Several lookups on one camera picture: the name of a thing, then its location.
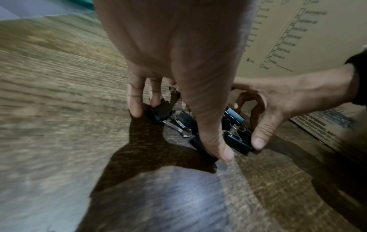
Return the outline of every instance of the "wooden surface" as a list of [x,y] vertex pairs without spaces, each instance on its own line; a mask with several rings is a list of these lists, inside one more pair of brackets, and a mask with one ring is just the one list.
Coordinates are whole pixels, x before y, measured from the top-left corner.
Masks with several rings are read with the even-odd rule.
[[0,22],[1,232],[367,229],[366,171],[291,122],[213,165],[131,119],[126,81],[94,14]]

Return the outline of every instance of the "black sleeve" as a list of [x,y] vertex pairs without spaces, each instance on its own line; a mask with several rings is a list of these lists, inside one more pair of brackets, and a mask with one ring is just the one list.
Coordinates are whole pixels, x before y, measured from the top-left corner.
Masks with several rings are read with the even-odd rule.
[[345,63],[353,64],[359,74],[358,93],[352,103],[356,105],[367,105],[367,50],[352,56]]

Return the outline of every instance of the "teal object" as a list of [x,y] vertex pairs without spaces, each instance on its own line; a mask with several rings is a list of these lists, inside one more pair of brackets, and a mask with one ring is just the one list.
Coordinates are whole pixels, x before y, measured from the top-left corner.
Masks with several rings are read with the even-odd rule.
[[92,0],[69,0],[70,2],[76,3],[80,6],[83,6],[85,8],[88,8],[90,10],[94,10],[93,2]]

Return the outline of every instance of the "cardboard box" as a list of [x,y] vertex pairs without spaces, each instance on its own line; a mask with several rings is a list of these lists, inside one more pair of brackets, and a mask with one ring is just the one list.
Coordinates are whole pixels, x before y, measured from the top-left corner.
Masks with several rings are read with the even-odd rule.
[[[237,76],[288,76],[343,65],[367,44],[366,9],[364,0],[259,0],[262,17],[255,17]],[[291,120],[355,161],[367,157],[365,107],[348,103]]]

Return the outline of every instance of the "hand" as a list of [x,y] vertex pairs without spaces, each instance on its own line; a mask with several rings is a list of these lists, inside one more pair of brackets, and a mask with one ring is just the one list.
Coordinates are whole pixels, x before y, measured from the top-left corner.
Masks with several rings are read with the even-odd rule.
[[244,52],[255,0],[94,0],[99,19],[128,65],[127,103],[143,114],[160,104],[162,77],[174,79],[193,112],[205,148],[222,161],[233,151],[222,136],[221,116]]
[[234,108],[239,113],[245,102],[257,101],[250,116],[251,143],[261,150],[284,121],[351,102],[357,95],[358,84],[358,74],[351,64],[290,77],[236,77],[232,88],[246,92],[238,96]]

